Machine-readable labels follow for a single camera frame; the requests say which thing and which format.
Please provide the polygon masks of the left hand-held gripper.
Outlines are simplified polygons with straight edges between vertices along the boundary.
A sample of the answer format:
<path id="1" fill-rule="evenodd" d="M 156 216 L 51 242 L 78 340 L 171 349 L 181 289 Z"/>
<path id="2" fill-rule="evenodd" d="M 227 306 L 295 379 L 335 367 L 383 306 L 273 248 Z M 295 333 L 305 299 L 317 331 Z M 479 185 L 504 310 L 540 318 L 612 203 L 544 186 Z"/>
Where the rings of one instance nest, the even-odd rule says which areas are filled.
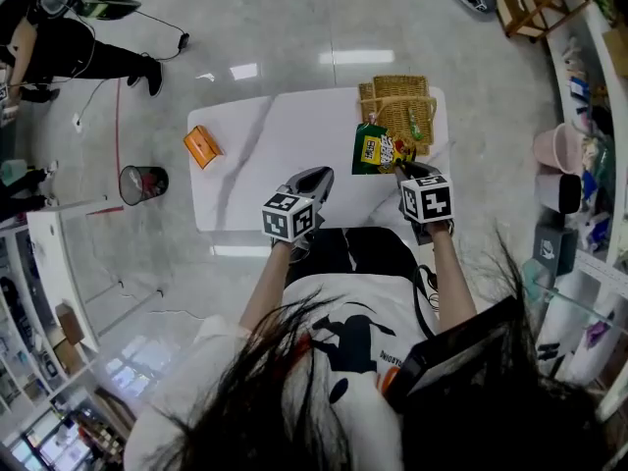
<path id="1" fill-rule="evenodd" d="M 310 168 L 280 185 L 262 206 L 262 233 L 273 242 L 295 244 L 311 237 L 324 219 L 320 210 L 335 180 L 331 167 Z"/>

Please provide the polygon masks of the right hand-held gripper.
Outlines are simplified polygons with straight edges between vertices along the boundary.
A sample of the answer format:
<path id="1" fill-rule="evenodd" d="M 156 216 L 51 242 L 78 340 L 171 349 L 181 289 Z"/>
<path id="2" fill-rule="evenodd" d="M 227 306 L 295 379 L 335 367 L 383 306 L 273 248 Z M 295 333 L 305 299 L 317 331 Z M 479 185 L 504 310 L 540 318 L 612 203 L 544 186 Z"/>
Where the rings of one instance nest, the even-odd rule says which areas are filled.
<path id="1" fill-rule="evenodd" d="M 427 226 L 445 222 L 453 231 L 454 203 L 449 175 L 428 164 L 405 161 L 395 165 L 395 177 L 400 189 L 400 208 L 410 222 L 419 245 L 432 243 Z"/>

